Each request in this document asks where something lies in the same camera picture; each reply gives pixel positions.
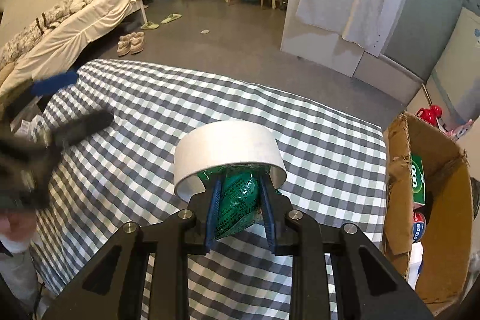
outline floor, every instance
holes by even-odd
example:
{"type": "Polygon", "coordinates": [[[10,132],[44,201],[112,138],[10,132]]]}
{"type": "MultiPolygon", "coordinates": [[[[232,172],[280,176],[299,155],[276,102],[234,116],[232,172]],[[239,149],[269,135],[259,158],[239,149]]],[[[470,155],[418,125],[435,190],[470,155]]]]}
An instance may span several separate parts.
{"type": "MultiPolygon", "coordinates": [[[[160,23],[145,31],[145,49],[122,59],[173,65],[278,88],[323,103],[385,129],[403,105],[376,88],[322,65],[280,51],[285,12],[234,0],[157,1],[146,10],[160,23]]],[[[116,40],[100,58],[118,58],[116,40]]]]}

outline person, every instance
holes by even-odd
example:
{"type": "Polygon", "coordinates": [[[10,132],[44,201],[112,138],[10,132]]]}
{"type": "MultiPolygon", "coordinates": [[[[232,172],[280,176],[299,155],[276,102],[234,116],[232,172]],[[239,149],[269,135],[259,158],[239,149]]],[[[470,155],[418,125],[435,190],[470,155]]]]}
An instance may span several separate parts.
{"type": "Polygon", "coordinates": [[[0,213],[0,274],[27,313],[36,311],[37,318],[41,318],[49,298],[39,297],[37,272],[29,249],[36,232],[34,211],[0,213]]]}

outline comforter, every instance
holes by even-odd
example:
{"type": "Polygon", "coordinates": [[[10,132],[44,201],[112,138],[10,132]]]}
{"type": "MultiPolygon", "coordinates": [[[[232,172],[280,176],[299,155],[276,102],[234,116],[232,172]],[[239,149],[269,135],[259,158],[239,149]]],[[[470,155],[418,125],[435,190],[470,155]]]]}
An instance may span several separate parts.
{"type": "Polygon", "coordinates": [[[32,50],[44,36],[52,32],[72,14],[82,10],[93,0],[62,0],[42,13],[34,22],[8,41],[0,52],[0,70],[9,63],[16,63],[32,50]]]}

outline green box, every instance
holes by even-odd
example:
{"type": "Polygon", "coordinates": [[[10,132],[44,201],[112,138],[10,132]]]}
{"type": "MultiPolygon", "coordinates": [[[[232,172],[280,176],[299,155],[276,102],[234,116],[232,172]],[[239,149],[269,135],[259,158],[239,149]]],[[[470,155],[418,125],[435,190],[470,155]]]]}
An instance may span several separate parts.
{"type": "Polygon", "coordinates": [[[413,154],[411,158],[413,209],[417,209],[425,205],[425,176],[423,175],[422,158],[413,154]]]}

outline pillow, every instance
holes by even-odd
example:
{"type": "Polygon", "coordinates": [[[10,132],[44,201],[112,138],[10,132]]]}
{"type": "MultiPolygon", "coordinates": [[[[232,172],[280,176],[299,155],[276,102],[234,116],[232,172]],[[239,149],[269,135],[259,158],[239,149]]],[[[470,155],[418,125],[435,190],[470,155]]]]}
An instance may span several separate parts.
{"type": "Polygon", "coordinates": [[[3,85],[3,82],[11,74],[15,68],[15,63],[8,63],[5,67],[0,70],[0,86],[3,85]]]}

